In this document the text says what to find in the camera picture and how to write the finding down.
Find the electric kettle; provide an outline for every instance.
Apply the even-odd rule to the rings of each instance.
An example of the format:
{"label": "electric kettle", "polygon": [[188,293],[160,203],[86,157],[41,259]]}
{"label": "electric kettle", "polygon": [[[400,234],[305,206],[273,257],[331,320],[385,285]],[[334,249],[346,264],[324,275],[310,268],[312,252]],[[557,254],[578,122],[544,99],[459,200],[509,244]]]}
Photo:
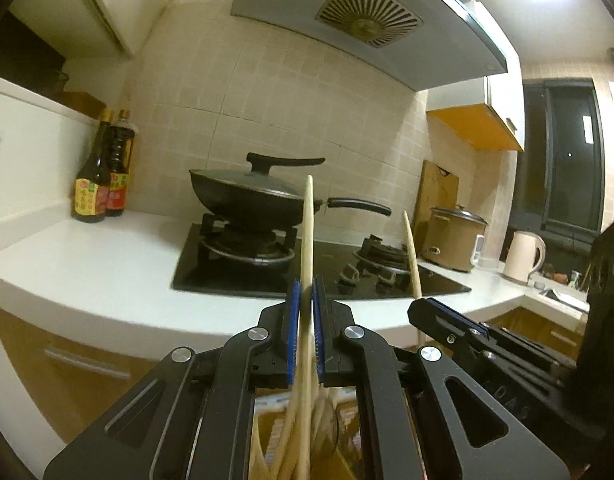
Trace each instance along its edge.
{"label": "electric kettle", "polygon": [[[534,264],[537,249],[538,262]],[[545,263],[545,251],[545,242],[540,236],[527,231],[516,231],[503,268],[503,275],[517,282],[527,283],[529,275]]]}

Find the bottle label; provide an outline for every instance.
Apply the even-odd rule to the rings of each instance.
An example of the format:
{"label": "bottle label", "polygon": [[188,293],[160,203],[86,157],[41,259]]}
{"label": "bottle label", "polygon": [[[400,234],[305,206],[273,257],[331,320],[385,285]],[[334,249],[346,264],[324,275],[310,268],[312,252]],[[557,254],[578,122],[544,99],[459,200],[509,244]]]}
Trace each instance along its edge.
{"label": "bottle label", "polygon": [[104,214],[109,195],[107,186],[98,186],[87,178],[76,180],[74,209],[82,216]]}
{"label": "bottle label", "polygon": [[128,175],[126,173],[111,174],[111,188],[109,190],[109,199],[107,200],[107,209],[124,209],[124,200],[127,197],[127,179]]}

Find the rice cooker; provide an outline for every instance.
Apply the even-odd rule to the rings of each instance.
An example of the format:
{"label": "rice cooker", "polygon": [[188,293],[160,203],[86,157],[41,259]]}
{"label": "rice cooker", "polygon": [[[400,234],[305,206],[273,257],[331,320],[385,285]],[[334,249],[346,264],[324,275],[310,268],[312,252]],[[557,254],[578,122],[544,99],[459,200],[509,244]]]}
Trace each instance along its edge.
{"label": "rice cooker", "polygon": [[447,269],[470,272],[478,263],[487,222],[458,207],[433,207],[421,256]]}

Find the cutting board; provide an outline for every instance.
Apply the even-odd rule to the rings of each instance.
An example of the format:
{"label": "cutting board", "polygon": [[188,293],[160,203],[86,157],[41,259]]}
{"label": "cutting board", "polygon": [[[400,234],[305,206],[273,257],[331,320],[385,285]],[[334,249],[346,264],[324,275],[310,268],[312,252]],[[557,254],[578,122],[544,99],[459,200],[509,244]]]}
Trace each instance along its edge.
{"label": "cutting board", "polygon": [[414,245],[418,253],[423,247],[427,226],[433,207],[456,207],[458,200],[458,177],[449,173],[430,160],[423,161],[423,171],[420,174],[418,198],[414,208],[411,230],[414,234]]}

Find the soy sauce bottle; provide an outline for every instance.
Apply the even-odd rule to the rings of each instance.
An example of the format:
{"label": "soy sauce bottle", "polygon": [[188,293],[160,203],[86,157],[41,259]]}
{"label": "soy sauce bottle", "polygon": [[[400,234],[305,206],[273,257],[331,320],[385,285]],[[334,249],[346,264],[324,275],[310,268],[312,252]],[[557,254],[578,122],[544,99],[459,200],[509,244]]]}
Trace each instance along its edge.
{"label": "soy sauce bottle", "polygon": [[95,223],[104,220],[111,184],[105,141],[113,120],[114,112],[105,108],[100,114],[100,125],[91,155],[76,176],[72,216],[81,222]]}
{"label": "soy sauce bottle", "polygon": [[120,110],[118,120],[109,129],[107,163],[111,172],[111,188],[107,200],[107,216],[124,212],[129,183],[135,128],[129,122],[129,110]]}

